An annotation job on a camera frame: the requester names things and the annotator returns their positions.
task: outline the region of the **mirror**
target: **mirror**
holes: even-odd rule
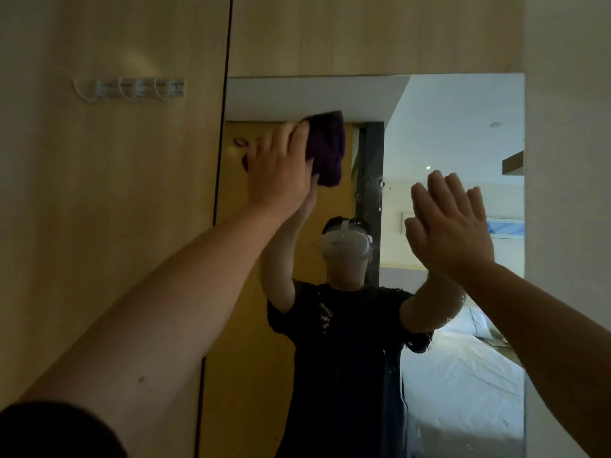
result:
[[[502,175],[523,151],[523,75],[229,79],[218,221],[246,203],[247,142],[334,110],[341,181],[318,187],[311,213],[253,270],[207,357],[202,452],[522,457],[524,373],[490,320],[470,299],[434,334],[406,334],[398,314],[427,279],[404,236],[410,188],[435,169],[481,187],[496,260],[523,275],[523,176]],[[274,279],[270,256],[287,247],[306,284],[266,308],[261,276]]]

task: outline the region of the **microfiber cloth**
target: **microfiber cloth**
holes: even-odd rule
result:
[[[341,111],[311,115],[304,120],[310,123],[305,159],[309,161],[314,158],[312,175],[319,175],[319,185],[329,188],[339,185],[341,160],[346,153],[346,134]],[[242,165],[248,171],[246,155],[242,157]]]

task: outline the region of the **hair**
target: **hair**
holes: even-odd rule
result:
[[[333,217],[332,219],[329,219],[329,221],[325,224],[325,227],[323,228],[323,234],[325,234],[327,231],[336,226],[340,226],[344,220],[348,220],[350,225],[356,226],[361,230],[364,230],[367,234],[371,235],[371,226],[369,225],[369,223],[367,223],[366,220],[359,219],[357,217],[354,217],[352,219],[348,219],[346,217]]]

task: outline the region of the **black sleeve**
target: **black sleeve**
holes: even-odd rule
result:
[[[0,412],[0,455],[127,457],[107,425],[85,410],[55,402],[16,404]]]
[[[383,331],[388,331],[387,337],[399,340],[409,350],[416,354],[426,352],[432,341],[432,333],[412,333],[406,330],[401,323],[399,310],[401,304],[413,297],[413,294],[402,289],[380,288],[380,304],[383,309]]]
[[[294,343],[302,340],[316,324],[316,295],[318,286],[295,281],[295,302],[291,310],[282,313],[268,300],[268,323],[277,333],[286,335]]]

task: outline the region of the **white ceiling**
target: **white ceiling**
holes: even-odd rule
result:
[[[523,184],[501,175],[502,160],[523,149],[523,74],[412,76],[386,127],[384,178],[423,180],[440,169],[473,183]]]
[[[228,79],[225,120],[283,122],[341,110],[350,123],[387,124],[409,76]]]

